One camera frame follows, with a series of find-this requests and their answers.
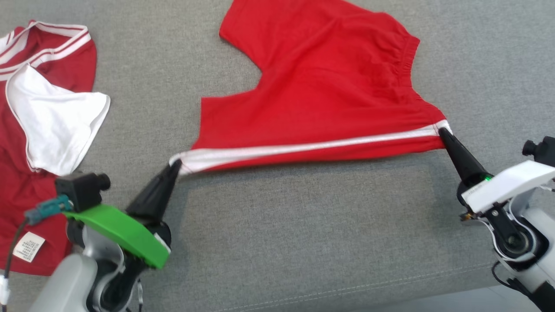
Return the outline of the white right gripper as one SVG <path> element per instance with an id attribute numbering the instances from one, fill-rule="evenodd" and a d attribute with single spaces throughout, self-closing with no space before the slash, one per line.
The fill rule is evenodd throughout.
<path id="1" fill-rule="evenodd" d="M 555 177 L 552 166 L 533 160 L 521 162 L 493 177 L 449 130 L 440 129 L 438 133 L 460 177 L 457 190 L 464 192 L 462 199 L 475 214 L 485 213 L 493 204 L 501 204 Z"/>

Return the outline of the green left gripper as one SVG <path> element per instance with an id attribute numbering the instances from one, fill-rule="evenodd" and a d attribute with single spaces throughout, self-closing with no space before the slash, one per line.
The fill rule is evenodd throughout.
<path id="1" fill-rule="evenodd" d="M 181 167 L 182 161 L 176 160 L 163 168 L 127 206 L 127 214 L 100 204 L 84 212 L 65 212 L 65 216 L 81 221 L 148 267 L 162 269 L 172 253 L 169 228 L 164 224 L 146 227 L 134 218 L 163 219 Z"/>

